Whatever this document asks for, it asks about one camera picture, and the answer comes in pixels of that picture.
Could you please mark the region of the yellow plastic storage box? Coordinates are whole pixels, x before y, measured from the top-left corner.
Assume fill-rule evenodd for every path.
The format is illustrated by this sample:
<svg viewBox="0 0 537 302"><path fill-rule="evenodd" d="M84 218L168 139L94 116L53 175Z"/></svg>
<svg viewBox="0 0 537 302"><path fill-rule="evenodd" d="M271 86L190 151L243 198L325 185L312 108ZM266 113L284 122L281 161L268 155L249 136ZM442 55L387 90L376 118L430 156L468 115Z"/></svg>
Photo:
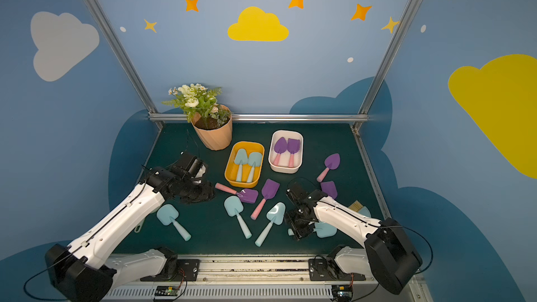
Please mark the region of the yellow plastic storage box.
<svg viewBox="0 0 537 302"><path fill-rule="evenodd" d="M264 153L261 143L235 143L225 169L225 179L234 187L254 188L260 180Z"/></svg>

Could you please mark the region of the white plastic storage box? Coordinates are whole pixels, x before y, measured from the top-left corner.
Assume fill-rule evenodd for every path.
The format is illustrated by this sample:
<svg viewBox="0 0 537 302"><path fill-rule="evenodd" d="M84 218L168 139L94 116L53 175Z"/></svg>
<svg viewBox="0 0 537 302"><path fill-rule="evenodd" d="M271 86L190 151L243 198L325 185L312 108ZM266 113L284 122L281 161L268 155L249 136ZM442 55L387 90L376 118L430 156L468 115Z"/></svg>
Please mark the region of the white plastic storage box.
<svg viewBox="0 0 537 302"><path fill-rule="evenodd" d="M277 173L298 172L303 163L303 144L303 136L297 131L275 131L268 155L271 169Z"/></svg>

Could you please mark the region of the purple pointed shovel pink handle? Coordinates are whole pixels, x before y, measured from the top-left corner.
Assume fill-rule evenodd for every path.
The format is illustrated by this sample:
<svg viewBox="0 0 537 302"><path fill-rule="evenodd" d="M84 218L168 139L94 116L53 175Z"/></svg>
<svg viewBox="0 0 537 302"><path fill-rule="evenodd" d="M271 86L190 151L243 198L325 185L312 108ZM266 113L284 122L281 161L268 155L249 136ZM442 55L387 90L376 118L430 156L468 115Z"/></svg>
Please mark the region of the purple pointed shovel pink handle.
<svg viewBox="0 0 537 302"><path fill-rule="evenodd" d="M275 159L273 161L273 164L275 166L278 166L280 163L281 155L287 151L288 148L288 142L287 139L284 137L281 137L278 139L278 141L275 143L274 151L276 153Z"/></svg>

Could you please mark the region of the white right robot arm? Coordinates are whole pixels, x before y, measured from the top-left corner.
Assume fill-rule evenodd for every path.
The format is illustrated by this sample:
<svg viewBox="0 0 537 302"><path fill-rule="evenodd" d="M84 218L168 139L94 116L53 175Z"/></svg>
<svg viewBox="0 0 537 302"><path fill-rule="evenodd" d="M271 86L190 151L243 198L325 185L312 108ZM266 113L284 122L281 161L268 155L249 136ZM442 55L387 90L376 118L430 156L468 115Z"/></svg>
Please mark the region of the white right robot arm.
<svg viewBox="0 0 537 302"><path fill-rule="evenodd" d="M336 252L333 260L340 271L372 276L396 295L418 274L422 257L396 220L369 218L320 190L308 194L298 183L287 190L287 197L295 208L286 212L284 221L295 239L312 234L315 223L327 223L363 247L364 254L347 246Z"/></svg>

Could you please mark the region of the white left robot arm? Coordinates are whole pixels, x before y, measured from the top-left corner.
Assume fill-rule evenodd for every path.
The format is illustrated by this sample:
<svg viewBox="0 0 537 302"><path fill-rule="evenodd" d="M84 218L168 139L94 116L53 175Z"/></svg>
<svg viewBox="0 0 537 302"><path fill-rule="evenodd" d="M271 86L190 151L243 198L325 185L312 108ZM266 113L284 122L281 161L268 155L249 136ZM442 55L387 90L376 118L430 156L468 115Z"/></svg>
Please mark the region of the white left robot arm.
<svg viewBox="0 0 537 302"><path fill-rule="evenodd" d="M167 247L112 260L116 247L164 203L210 201L213 186L204 180L208 166L183 152L169 167L149 169L127 197L88 232L67 246L51 247L45 255L51 285L69 301L100 301L110 290L141 278L177 280L178 256Z"/></svg>

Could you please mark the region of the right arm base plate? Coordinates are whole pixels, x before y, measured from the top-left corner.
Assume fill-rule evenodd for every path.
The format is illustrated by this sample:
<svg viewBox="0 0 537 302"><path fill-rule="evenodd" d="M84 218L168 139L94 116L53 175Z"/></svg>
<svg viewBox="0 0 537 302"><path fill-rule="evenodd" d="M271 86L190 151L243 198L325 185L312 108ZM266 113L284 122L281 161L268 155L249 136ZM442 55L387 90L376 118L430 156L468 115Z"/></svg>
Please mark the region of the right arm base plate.
<svg viewBox="0 0 537 302"><path fill-rule="evenodd" d="M351 281L351 274L344 273L332 259L314 257L308 260L310 281Z"/></svg>

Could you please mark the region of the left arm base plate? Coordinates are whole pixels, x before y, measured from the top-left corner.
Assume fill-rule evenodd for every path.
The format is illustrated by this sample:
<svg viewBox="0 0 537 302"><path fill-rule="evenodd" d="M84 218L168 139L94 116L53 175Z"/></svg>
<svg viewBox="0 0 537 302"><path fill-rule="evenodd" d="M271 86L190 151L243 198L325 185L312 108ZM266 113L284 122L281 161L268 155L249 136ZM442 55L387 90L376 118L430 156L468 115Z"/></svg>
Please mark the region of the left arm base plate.
<svg viewBox="0 0 537 302"><path fill-rule="evenodd" d="M167 260L162 271L140 279L141 282L196 281L199 271L199 259Z"/></svg>

